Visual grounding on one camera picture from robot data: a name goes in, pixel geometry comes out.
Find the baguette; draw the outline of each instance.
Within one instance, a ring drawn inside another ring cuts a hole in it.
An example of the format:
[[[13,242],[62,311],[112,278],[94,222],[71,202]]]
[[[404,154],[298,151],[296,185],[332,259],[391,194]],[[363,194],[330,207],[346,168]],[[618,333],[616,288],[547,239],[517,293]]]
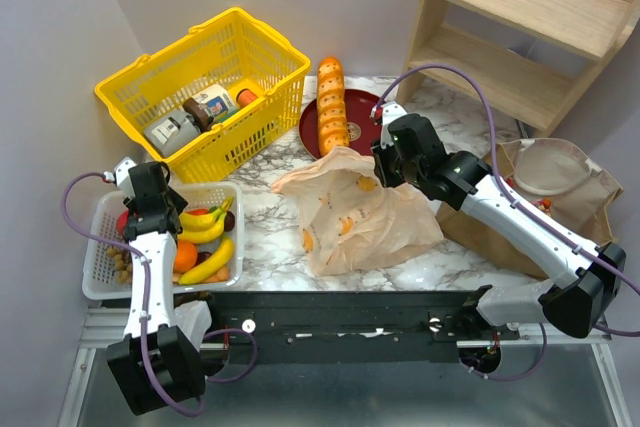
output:
[[[318,147],[324,157],[336,145],[349,146],[347,107],[344,103],[344,74],[335,57],[318,66]]]

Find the brown paper bag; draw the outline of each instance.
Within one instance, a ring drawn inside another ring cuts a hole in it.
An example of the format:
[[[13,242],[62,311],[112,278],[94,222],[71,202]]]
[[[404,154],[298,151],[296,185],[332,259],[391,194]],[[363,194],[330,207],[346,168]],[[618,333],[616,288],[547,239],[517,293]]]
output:
[[[491,163],[490,155],[485,155],[484,160]],[[607,219],[607,207],[623,189],[611,174],[571,142],[522,139],[499,144],[498,167],[504,178],[521,181],[514,188],[526,199],[550,199],[551,217],[568,229],[598,245],[615,240]],[[530,184],[544,184],[544,188],[532,194],[531,190],[537,189],[531,185],[523,188],[521,178]],[[558,192],[563,190],[562,185],[569,190],[557,195],[544,195],[554,189]],[[535,278],[547,277],[531,259],[482,222],[446,204],[440,207],[436,218],[445,237],[477,252],[496,266]]]
[[[407,184],[382,188],[373,168],[372,157],[336,147],[273,184],[298,206],[314,274],[397,265],[444,240],[426,197]]]

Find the red plate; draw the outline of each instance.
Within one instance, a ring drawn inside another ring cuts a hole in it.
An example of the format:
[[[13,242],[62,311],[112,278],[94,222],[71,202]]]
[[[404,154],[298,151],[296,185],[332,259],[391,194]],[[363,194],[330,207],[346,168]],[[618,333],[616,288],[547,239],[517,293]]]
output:
[[[369,118],[371,109],[378,102],[377,95],[364,90],[345,89],[344,103],[347,106],[349,124],[349,147],[362,155],[371,155],[371,142],[380,138],[382,126]],[[298,125],[300,140],[314,159],[320,158],[318,148],[318,107],[316,101],[307,105]]]

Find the yellow basket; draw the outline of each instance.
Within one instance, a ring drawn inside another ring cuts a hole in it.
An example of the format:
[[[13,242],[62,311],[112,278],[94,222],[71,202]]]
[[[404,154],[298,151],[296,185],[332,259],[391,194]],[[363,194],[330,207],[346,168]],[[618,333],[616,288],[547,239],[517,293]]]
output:
[[[215,182],[299,122],[310,68],[309,58],[282,34],[232,8],[160,52],[142,55],[95,91],[129,138],[166,162],[180,180]],[[242,89],[258,99],[172,156],[161,157],[144,137],[145,127],[212,84],[222,85],[234,99]]]

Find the shelf board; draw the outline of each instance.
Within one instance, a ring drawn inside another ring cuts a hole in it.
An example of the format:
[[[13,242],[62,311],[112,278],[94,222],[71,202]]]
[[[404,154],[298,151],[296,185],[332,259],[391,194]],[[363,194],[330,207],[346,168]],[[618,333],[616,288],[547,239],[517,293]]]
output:
[[[447,0],[590,59],[613,45],[630,8],[623,0]]]
[[[559,111],[571,79],[510,50],[443,25],[409,62],[457,67],[478,82],[492,107],[544,130]],[[442,69],[422,72],[449,87],[477,98],[460,76]]]

